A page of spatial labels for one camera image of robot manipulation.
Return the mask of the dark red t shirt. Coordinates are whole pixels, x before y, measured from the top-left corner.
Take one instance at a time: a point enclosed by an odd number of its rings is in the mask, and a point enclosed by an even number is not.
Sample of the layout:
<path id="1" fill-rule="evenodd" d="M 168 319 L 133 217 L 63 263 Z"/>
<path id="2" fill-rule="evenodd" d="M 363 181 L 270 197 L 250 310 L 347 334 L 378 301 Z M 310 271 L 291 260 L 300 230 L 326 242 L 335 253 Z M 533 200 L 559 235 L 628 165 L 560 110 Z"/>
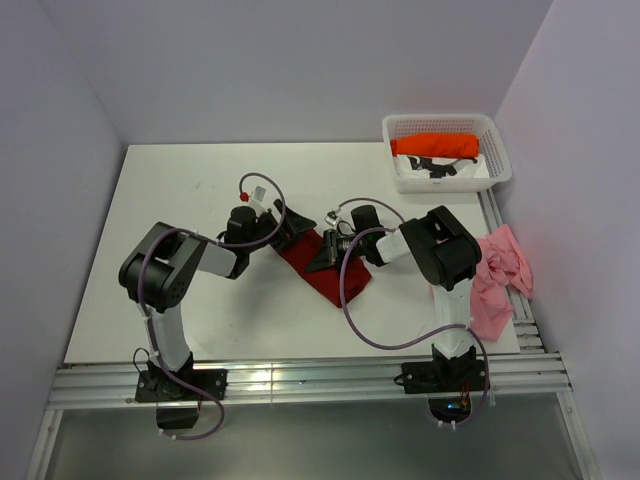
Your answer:
<path id="1" fill-rule="evenodd" d="M 337 308 L 342 307 L 340 290 L 340 270 L 335 266 L 311 272 L 308 267 L 320 252 L 321 236 L 311 230 L 296 240 L 292 246 L 279 253 L 294 271 L 316 292 Z M 350 259 L 344 280 L 344 298 L 347 303 L 364 291 L 372 280 L 372 275 L 360 258 Z"/>

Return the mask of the white plastic basket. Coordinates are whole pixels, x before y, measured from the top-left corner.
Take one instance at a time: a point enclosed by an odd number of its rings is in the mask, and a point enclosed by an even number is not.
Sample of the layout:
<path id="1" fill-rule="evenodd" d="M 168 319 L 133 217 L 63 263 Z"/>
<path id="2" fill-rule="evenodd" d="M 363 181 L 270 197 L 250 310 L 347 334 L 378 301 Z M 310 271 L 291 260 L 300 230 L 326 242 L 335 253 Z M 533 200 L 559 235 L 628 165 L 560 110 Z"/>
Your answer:
<path id="1" fill-rule="evenodd" d="M 423 133 L 472 134 L 478 138 L 479 153 L 484 156 L 487 178 L 430 179 L 401 173 L 394 159 L 391 141 Z M 396 190 L 413 193 L 467 193 L 479 192 L 506 182 L 512 177 L 509 156 L 494 121 L 475 113 L 400 114 L 388 115 L 382 120 L 382 137 L 387 164 Z"/>

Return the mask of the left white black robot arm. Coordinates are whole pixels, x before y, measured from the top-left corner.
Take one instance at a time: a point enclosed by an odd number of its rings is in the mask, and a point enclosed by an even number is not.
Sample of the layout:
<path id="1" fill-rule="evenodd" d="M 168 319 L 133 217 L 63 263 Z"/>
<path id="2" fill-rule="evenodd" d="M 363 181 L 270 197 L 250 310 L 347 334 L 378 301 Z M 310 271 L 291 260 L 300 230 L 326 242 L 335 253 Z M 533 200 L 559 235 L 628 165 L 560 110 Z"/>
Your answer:
<path id="1" fill-rule="evenodd" d="M 157 222 L 120 267 L 118 282 L 146 319 L 151 363 L 166 367 L 158 385 L 170 398 L 183 399 L 195 386 L 195 375 L 187 368 L 193 363 L 193 354 L 181 317 L 181 302 L 195 273 L 200 270 L 235 280 L 249 266 L 254 251 L 269 246 L 283 252 L 317 226 L 285 208 L 280 200 L 273 205 L 273 209 L 257 204 L 234 208 L 226 229 L 218 236 L 220 246 Z"/>

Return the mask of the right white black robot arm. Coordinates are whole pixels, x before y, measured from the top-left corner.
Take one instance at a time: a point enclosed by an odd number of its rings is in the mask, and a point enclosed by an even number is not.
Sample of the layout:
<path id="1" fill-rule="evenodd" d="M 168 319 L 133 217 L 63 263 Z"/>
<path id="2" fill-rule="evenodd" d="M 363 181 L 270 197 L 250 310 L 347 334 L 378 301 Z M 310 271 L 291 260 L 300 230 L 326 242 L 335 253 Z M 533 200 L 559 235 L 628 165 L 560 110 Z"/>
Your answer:
<path id="1" fill-rule="evenodd" d="M 403 221 L 395 229 L 383 227 L 371 204 L 353 209 L 351 217 L 352 232 L 345 234 L 340 230 L 340 210 L 327 214 L 329 228 L 305 271 L 335 269 L 343 273 L 344 263 L 352 256 L 377 267 L 412 257 L 434 298 L 434 381 L 446 390 L 457 388 L 467 377 L 467 365 L 477 360 L 470 327 L 471 287 L 482 259 L 479 243 L 445 206 L 430 210 L 422 218 Z"/>

